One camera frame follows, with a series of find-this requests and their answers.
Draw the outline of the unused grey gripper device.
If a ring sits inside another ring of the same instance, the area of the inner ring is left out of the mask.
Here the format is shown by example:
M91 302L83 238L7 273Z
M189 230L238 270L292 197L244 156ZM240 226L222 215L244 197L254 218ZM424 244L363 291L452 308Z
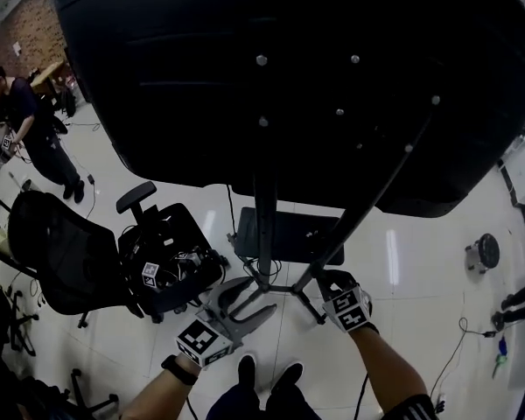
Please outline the unused grey gripper device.
M162 290L198 273L209 254L200 248L190 252L179 252L166 264L147 262L143 266L142 278L145 286Z

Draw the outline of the black backpack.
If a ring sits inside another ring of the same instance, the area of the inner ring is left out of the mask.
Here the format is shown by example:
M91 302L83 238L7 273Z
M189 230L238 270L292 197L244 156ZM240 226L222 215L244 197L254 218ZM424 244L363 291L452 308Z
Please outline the black backpack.
M76 113L76 98L68 86L64 86L59 91L59 103L61 109L68 117L73 117Z

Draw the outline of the light wooden desk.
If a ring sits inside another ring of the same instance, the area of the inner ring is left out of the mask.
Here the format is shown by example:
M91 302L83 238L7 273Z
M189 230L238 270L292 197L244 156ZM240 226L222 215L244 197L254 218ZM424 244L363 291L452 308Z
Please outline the light wooden desk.
M57 72L59 72L64 65L65 65L64 60L55 61L51 65L49 65L44 71L39 72L35 75L32 75L31 82L30 82L31 87L36 88L42 84L51 86L53 84L52 82L53 76Z

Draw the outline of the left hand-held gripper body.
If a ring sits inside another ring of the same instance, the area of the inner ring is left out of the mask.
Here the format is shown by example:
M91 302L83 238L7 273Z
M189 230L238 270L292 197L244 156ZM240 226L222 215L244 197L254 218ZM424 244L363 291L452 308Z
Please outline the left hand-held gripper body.
M178 350L201 368L232 354L242 345L214 310L203 304L175 338Z

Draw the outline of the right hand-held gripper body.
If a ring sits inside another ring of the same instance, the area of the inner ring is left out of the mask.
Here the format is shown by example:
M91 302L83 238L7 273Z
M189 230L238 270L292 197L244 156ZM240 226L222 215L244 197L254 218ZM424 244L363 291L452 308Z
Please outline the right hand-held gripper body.
M322 304L327 317L343 333L370 324L371 306L370 296L358 284Z

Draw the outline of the black wrist watch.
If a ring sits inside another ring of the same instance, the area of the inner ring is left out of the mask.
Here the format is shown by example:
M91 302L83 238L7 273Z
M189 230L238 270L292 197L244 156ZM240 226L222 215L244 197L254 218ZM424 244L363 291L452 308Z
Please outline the black wrist watch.
M198 380L198 375L189 372L179 363L181 355L170 355L161 364L161 368L172 373L180 382L186 386L193 386Z

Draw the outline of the person's right forearm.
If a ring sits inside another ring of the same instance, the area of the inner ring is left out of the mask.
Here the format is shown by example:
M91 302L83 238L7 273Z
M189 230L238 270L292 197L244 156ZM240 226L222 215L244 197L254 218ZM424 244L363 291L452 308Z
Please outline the person's right forearm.
M417 396L429 399L419 373L370 327L349 333L357 346L374 396L384 414Z

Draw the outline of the person's black shoe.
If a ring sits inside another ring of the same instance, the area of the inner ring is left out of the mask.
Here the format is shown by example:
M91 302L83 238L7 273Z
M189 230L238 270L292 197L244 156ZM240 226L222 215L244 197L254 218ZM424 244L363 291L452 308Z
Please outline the person's black shoe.
M300 389L298 382L303 376L305 366L301 361L292 362L288 365L271 390L273 396L286 396L291 394L298 394Z
M245 353L237 366L237 385L245 392L256 392L256 357L252 353Z

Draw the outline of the person's black left shoe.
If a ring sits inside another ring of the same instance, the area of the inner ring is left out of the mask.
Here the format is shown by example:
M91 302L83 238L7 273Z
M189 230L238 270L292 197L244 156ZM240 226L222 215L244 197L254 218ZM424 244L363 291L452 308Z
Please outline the person's black left shoe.
M245 392L256 392L256 357L252 353L245 353L237 366L237 385Z

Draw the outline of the round black stool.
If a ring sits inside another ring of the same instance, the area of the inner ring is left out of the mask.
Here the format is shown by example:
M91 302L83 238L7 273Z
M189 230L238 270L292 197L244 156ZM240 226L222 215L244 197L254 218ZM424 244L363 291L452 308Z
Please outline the round black stool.
M465 266L469 271L484 275L500 262L500 246L496 238L489 233L483 234L477 241L465 247Z

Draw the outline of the large black TV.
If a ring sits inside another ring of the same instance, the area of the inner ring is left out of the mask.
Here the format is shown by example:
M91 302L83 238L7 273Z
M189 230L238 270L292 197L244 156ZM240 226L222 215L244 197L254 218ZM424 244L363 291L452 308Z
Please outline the large black TV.
M525 122L518 0L55 0L137 176L439 217Z

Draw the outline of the person's dark trousers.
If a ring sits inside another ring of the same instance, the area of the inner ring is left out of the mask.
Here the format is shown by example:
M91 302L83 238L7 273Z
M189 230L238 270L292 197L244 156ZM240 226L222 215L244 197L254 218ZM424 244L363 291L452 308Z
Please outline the person's dark trousers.
M209 410L206 420L322 420L296 385L273 389L265 409L253 388L236 384Z

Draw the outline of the black mesh office chair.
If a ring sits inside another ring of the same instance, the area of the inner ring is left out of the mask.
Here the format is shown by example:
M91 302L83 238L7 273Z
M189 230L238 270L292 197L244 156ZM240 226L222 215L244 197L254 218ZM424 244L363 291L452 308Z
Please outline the black mesh office chair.
M224 281L229 262L209 244L183 204L142 209L142 201L156 190L146 181L116 202L119 214L132 212L136 220L120 236L48 192L22 192L10 212L10 252L36 271L45 301L59 314L85 318L92 311L121 306L159 324L167 312L199 306L200 295ZM209 254L198 273L162 290L144 285L146 263L166 264L195 248Z

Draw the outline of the person's left forearm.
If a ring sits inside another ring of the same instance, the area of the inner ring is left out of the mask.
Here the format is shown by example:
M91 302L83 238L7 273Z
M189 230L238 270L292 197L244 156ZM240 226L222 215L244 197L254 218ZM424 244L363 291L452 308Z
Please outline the person's left forearm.
M184 354L178 362L199 376L201 367ZM162 372L126 407L121 420L177 420L193 386L186 386L172 373Z

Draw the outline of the person's black right shoe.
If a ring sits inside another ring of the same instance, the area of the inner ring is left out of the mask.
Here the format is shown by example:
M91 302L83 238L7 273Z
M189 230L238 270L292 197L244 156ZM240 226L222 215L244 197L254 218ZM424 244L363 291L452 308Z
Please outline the person's black right shoe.
M298 382L303 376L305 366L301 361L292 362L288 365L271 390L273 396L286 396L291 394L298 394L300 389Z

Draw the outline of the person's black striped shirt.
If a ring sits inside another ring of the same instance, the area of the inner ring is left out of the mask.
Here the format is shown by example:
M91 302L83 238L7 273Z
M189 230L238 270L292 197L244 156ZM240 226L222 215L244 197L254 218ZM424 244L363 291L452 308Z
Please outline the person's black striped shirt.
M438 420L434 404L426 394L412 395L399 402L382 402L381 409L381 420Z

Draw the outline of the blue and green spray bottle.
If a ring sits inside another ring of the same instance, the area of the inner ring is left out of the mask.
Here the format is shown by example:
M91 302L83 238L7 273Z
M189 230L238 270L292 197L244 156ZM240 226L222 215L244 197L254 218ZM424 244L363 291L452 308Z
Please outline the blue and green spray bottle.
M495 357L492 379L496 377L499 369L507 362L508 360L508 345L506 338L502 336L498 342L498 353Z

